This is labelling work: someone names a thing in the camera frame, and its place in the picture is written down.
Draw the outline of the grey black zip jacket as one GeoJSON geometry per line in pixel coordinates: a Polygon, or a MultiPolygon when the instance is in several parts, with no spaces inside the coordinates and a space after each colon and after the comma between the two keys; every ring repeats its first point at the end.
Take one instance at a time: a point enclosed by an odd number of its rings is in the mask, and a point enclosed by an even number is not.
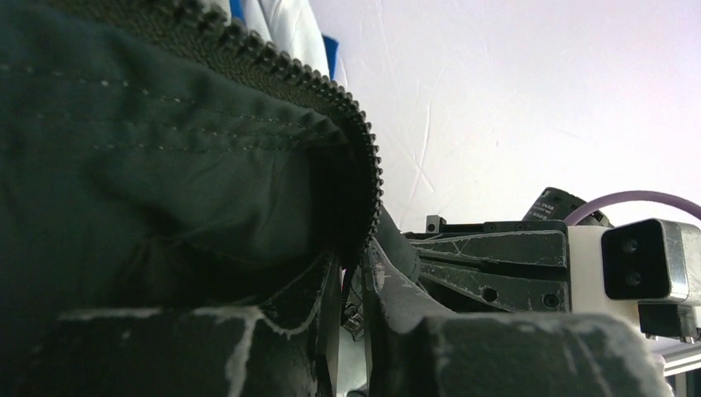
{"type": "Polygon", "coordinates": [[[384,214],[365,113],[198,1],[1,4],[1,393],[63,313],[262,304],[384,214]]]}

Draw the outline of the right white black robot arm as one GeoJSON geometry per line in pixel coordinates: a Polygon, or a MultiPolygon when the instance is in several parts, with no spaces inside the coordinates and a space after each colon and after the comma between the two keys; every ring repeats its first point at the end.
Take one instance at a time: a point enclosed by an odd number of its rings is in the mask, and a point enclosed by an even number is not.
{"type": "Polygon", "coordinates": [[[623,311],[603,291],[600,255],[589,254],[610,221],[595,211],[569,227],[585,201],[544,189],[517,221],[449,223],[427,217],[406,237],[422,262],[419,284],[458,313],[606,313],[623,311]]]}

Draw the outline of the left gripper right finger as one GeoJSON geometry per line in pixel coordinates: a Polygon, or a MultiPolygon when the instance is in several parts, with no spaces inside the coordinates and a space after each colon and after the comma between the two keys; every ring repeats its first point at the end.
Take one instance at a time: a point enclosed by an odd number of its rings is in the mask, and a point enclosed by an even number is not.
{"type": "Polygon", "coordinates": [[[455,313],[372,242],[363,271],[372,396],[667,396],[630,326],[597,314],[455,313]]]}

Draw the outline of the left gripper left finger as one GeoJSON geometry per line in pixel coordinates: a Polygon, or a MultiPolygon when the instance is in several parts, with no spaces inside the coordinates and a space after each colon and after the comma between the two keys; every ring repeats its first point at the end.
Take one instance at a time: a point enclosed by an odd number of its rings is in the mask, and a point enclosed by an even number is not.
{"type": "Polygon", "coordinates": [[[262,304],[61,314],[35,350],[25,396],[332,396],[337,255],[319,255],[262,304]]]}

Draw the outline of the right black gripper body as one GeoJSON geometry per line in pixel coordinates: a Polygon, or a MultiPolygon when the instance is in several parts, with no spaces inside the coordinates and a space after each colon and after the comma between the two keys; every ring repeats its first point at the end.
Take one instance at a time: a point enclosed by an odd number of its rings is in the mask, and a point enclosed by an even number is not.
{"type": "Polygon", "coordinates": [[[406,238],[420,285],[458,313],[568,313],[568,228],[560,220],[429,226],[406,238]]]}

